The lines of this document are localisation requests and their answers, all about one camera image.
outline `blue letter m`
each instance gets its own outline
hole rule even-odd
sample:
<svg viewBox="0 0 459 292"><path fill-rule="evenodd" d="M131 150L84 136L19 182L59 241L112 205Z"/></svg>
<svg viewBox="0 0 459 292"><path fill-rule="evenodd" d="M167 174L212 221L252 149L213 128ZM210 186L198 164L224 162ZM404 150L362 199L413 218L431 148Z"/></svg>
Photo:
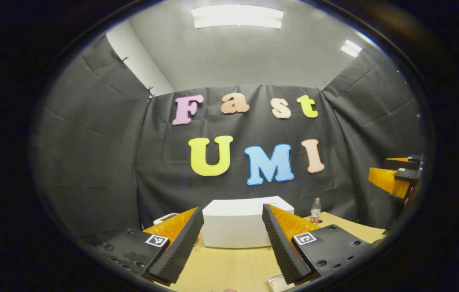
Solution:
<svg viewBox="0 0 459 292"><path fill-rule="evenodd" d="M244 149L244 153L249 156L249 166L251 177L248 179L248 185L260 185L264 179L260 177L260 170L268 182L272 181L276 169L276 181L291 180L294 174L291 172L289 164L289 150L291 146L287 144L278 144L272 153L271 159L267 157L260 146L251 146Z"/></svg>

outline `black fabric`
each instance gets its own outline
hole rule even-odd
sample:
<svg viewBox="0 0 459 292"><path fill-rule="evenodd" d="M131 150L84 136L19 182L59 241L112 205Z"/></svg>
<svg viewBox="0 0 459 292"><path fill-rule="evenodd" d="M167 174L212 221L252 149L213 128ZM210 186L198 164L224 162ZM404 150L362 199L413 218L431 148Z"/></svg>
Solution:
<svg viewBox="0 0 459 292"><path fill-rule="evenodd" d="M250 110L224 114L222 96L240 92ZM204 102L192 122L173 126L175 99L201 94ZM317 118L308 118L296 99L308 95L315 100ZM282 120L271 112L270 100L284 98L292 116ZM204 207L212 200L260 198L279 195L308 216L316 196L323 211L374 227L387 227L398 209L384 191L368 181L370 167L382 167L387 157L421 153L423 139L417 130L417 102L397 73L395 66L380 52L363 50L327 88L276 85L242 85L198 88L165 94L149 104L137 146L135 173L140 219L145 226L168 213ZM190 165L188 141L210 139L207 162L219 160L213 139L231 135L231 164L220 176L203 177ZM325 169L307 172L308 160L301 142L317 139ZM248 185L248 156L244 149L261 146L271 157L278 144L289 144L290 181L264 181Z"/></svg>
<svg viewBox="0 0 459 292"><path fill-rule="evenodd" d="M133 161L148 93L100 37L49 90L33 133L37 182L78 236L140 229Z"/></svg>

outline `wooden table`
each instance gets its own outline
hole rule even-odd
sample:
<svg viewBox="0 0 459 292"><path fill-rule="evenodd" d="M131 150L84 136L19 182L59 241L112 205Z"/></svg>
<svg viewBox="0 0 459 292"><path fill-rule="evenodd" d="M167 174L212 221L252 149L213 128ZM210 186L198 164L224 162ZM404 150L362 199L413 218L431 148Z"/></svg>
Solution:
<svg viewBox="0 0 459 292"><path fill-rule="evenodd" d="M327 212L320 214L320 220L319 227L336 224L368 243L384 237L384 229L357 224ZM168 288L178 292L223 292L228 288L238 292L269 292L267 279L280 273L270 246L211 248L204 246L199 235L179 280Z"/></svg>

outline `white box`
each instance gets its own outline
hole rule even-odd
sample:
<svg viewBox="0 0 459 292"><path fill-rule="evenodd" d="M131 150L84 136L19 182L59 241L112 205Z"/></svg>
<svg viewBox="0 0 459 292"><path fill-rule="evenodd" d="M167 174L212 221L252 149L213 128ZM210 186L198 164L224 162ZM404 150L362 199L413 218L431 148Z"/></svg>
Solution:
<svg viewBox="0 0 459 292"><path fill-rule="evenodd" d="M224 248L270 246L262 221L263 204L272 204L294 214L294 208L279 196L213 200L202 210L204 245Z"/></svg>

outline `plastic bottle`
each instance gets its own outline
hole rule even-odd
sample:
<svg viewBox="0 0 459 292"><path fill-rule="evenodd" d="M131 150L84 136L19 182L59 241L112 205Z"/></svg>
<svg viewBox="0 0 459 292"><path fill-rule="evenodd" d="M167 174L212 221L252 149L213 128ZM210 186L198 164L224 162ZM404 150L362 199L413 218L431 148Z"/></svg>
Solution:
<svg viewBox="0 0 459 292"><path fill-rule="evenodd" d="M314 204L311 207L311 219L310 221L314 224L318 224L320 220L320 213L322 212L322 204L320 203L320 198L314 199Z"/></svg>

